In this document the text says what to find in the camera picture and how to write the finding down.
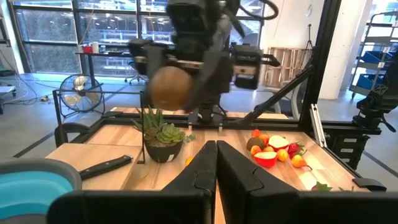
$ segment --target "knife handle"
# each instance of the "knife handle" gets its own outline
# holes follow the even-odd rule
[[[81,180],[86,180],[92,177],[96,177],[98,175],[104,174],[106,172],[112,171],[119,167],[125,166],[132,162],[133,158],[130,155],[124,155],[117,159],[112,159],[110,161],[102,162],[100,164],[94,165],[87,169],[84,169],[79,172]]]

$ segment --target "blue bin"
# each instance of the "blue bin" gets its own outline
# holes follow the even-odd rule
[[[360,74],[356,86],[365,88],[367,90],[371,90],[372,85],[373,85],[373,80],[375,77],[376,77],[376,75],[373,75],[373,74]],[[384,75],[379,75],[377,77],[376,84],[382,83],[383,78],[384,78]]]
[[[391,63],[392,63],[392,56],[395,54],[395,52],[389,52],[386,54],[386,57],[384,57],[384,62],[386,63],[384,65],[384,68],[381,70],[387,70]],[[365,63],[375,63],[378,64],[383,57],[383,52],[382,51],[366,51],[365,54],[361,57],[361,59]]]

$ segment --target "metal shelf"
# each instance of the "metal shelf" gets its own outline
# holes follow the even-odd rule
[[[351,81],[351,85],[349,86],[349,90],[353,92],[352,98],[354,98],[355,94],[357,94],[357,93],[367,96],[369,94],[369,92],[376,85],[379,75],[385,74],[385,70],[382,70],[383,68],[379,68],[379,64],[385,62],[386,55],[389,52],[389,49],[385,49],[386,51],[383,50],[383,54],[382,54],[382,57],[380,58],[380,62],[378,62],[378,63],[367,63],[367,62],[361,62],[362,55],[364,53],[364,47],[367,46],[367,44],[369,44],[369,43],[374,43],[375,46],[381,46],[381,47],[384,47],[384,48],[386,48],[386,47],[391,48],[392,45],[396,44],[397,41],[398,41],[397,37],[392,37],[395,29],[397,28],[397,27],[394,27],[394,26],[386,27],[388,29],[392,28],[390,36],[387,36],[387,37],[386,36],[383,36],[383,37],[369,37],[368,36],[369,32],[370,32],[370,30],[371,30],[371,28],[373,26],[380,27],[378,24],[373,23],[374,17],[375,16],[380,16],[380,15],[385,15],[385,14],[387,14],[389,16],[391,16],[391,14],[394,14],[394,15],[396,15],[398,17],[398,12],[384,12],[384,13],[375,14],[375,15],[372,16],[371,21],[369,23],[368,30],[366,31],[366,35],[365,35],[364,41],[361,43],[361,46],[360,46],[361,47],[361,51],[360,51],[361,53],[359,54],[360,58],[358,59],[358,62],[356,64],[356,66],[355,66],[355,72],[354,72],[354,75],[353,75],[353,78],[352,78],[352,81]],[[357,84],[359,83],[360,75],[361,75],[361,74],[357,74],[358,68],[365,68],[365,69],[373,70],[375,72],[375,73],[372,74],[372,75],[375,75],[375,77],[372,80],[372,87],[370,89],[363,88],[361,86],[357,86]]]

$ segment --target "concrete pillar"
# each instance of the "concrete pillar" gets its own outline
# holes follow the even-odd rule
[[[342,0],[341,2],[319,96],[321,99],[338,98],[361,18],[363,14],[369,14],[369,11],[364,12],[368,1],[371,0]]]
[[[24,67],[22,66],[21,56],[19,55],[19,50],[17,46],[17,39],[14,33],[14,29],[12,28],[12,15],[10,15],[8,11],[7,1],[1,1],[0,13],[3,15],[2,22],[4,24],[4,27],[6,28],[8,39],[10,39],[11,41],[11,47],[6,47],[5,44],[0,44],[0,50],[11,65],[8,65],[6,59],[0,54],[1,62],[5,69],[15,70],[19,74],[24,73]]]

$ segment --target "glass wall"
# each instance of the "glass wall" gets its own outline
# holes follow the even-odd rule
[[[13,0],[9,1],[21,57],[26,71],[34,73],[87,72],[84,56],[75,54],[78,44],[99,42],[107,50],[128,50],[130,39],[172,43],[174,28],[165,10],[168,0]],[[258,0],[242,0],[249,12],[261,15]],[[233,29],[229,42],[259,45],[260,22],[238,11],[245,38]],[[127,76],[135,71],[131,60],[93,57],[96,75]]]

